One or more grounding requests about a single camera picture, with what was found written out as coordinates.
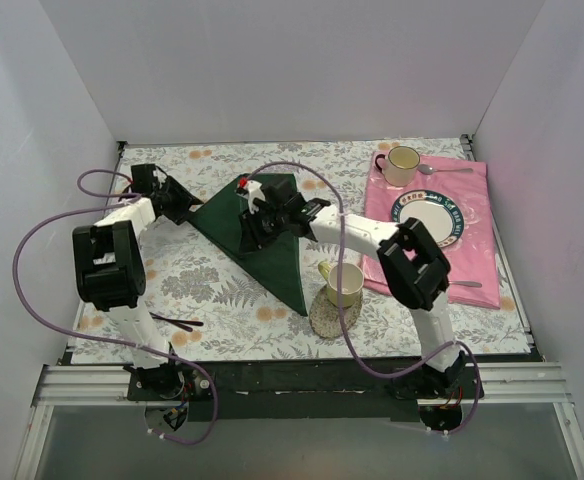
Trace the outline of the dark green cloth napkin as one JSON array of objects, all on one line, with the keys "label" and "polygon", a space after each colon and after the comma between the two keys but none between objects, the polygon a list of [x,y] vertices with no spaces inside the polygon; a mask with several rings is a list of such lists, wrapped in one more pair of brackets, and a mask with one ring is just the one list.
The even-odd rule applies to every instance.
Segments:
[{"label": "dark green cloth napkin", "polygon": [[286,232],[260,251],[239,252],[240,215],[247,209],[247,203],[236,194],[238,182],[234,178],[206,201],[191,215],[190,223],[269,293],[306,316],[296,237]]}]

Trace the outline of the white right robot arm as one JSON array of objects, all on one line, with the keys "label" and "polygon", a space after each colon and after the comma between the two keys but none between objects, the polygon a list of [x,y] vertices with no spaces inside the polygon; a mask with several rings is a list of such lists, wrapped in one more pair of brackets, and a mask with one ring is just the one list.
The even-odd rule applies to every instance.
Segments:
[{"label": "white right robot arm", "polygon": [[426,389],[441,398],[458,389],[465,355],[448,313],[451,265],[421,221],[392,223],[345,214],[327,200],[305,199],[287,180],[263,185],[242,177],[236,193],[247,202],[239,216],[242,254],[262,250],[289,233],[376,259],[391,295],[410,310],[417,328],[421,356],[429,367]]}]

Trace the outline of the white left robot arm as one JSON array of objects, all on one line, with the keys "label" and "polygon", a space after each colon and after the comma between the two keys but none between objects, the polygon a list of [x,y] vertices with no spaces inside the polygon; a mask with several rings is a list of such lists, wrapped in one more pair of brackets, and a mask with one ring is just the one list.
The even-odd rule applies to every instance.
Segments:
[{"label": "white left robot arm", "polygon": [[203,202],[154,164],[131,167],[129,189],[114,211],[72,233],[76,283],[80,298],[104,313],[134,347],[133,366],[154,369],[150,387],[165,400],[185,386],[183,373],[165,357],[171,352],[144,300],[146,273],[139,237],[158,218],[176,225],[190,219]]}]

